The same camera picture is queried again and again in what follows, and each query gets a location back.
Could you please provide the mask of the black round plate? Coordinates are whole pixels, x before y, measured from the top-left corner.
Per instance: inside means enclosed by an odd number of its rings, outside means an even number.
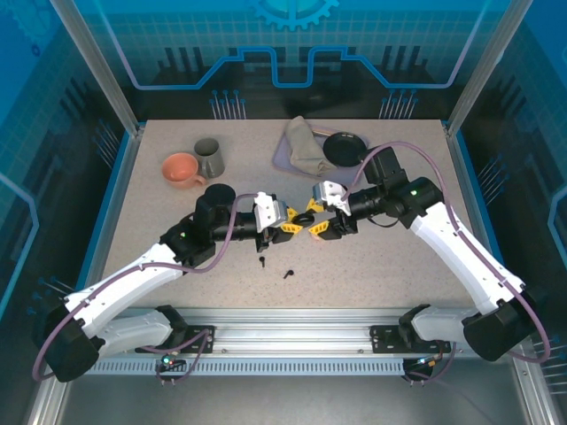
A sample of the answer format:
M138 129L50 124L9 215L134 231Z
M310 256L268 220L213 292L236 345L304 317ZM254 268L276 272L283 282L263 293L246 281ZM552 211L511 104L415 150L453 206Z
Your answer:
M367 151L367 144L355 134L338 132L324 141L322 151L332 165L354 167L361 163L361 155Z

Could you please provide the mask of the orange ceramic mug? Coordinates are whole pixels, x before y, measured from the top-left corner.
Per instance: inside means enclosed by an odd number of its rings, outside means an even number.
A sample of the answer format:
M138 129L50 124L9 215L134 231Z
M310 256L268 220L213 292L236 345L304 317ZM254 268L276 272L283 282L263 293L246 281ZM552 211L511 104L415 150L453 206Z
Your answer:
M206 185L206 179L200 174L198 160L186 152L178 152L166 158L161 172L166 182L176 189L192 189Z

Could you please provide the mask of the beige folded cloth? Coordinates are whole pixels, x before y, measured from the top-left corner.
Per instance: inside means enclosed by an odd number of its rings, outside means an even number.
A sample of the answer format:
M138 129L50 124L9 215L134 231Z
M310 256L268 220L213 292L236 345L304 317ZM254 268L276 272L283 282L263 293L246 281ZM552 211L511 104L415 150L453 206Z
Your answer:
M301 172L322 176L337 168L326 159L322 147L303 117L292 119L287 124L284 135L291 149L290 162Z

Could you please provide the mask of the lavender plastic tray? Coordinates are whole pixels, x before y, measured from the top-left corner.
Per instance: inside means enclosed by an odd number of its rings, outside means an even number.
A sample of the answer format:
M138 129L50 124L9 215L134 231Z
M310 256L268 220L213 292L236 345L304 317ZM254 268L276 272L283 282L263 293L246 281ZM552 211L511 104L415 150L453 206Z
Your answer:
M322 148L325 140L332 134L338 131L329 127L312 127L314 138L318 145ZM297 174L304 177L310 177L319 181L332 181L343 185L350 185L357 172L357 167L337 167L333 170L327 171L321 176L314 174L304 173L297 167L291 164L291 148L289 146L285 133L282 133L281 138L276 146L275 153L272 158L274 168L285 171L291 174Z

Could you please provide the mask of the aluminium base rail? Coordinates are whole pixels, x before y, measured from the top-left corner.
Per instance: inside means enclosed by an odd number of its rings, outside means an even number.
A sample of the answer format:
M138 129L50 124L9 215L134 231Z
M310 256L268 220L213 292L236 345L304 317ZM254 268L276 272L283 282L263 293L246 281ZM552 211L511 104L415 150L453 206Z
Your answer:
M398 324L405 308L181 308L190 325L215 327L219 358L370 358L369 330Z

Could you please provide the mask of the grey ceramic mug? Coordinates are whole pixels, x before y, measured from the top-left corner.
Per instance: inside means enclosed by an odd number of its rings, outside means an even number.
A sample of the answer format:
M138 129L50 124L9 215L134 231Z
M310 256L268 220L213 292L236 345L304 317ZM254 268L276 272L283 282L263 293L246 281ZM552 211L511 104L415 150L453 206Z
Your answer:
M214 138L203 138L194 145L200 173L207 179L220 177L225 171L219 142Z

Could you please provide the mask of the aluminium table side rail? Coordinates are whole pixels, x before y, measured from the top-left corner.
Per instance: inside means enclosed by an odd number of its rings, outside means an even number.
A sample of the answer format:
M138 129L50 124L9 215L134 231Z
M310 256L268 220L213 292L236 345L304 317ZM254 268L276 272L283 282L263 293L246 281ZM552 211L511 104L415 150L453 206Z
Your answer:
M137 135L126 133L122 138L75 284L76 290L85 289L103 276L144 130L145 122L142 122Z
M501 249L494 233L493 223L489 217L462 133L458 131L455 135L450 135L448 130L446 130L446 136L457 180L462 191L462 198L470 220L471 232L501 264L504 264Z

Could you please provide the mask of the aluminium frame post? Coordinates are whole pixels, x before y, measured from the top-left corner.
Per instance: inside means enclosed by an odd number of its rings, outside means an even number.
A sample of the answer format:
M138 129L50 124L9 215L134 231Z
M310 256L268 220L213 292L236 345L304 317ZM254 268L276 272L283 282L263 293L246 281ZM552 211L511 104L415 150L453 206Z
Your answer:
M136 137L139 133L138 120L74 0L49 1L121 125L130 136Z
M465 85L446 124L449 138L455 138L478 100L495 67L522 23L533 0L510 0L509 6L486 45L470 79Z

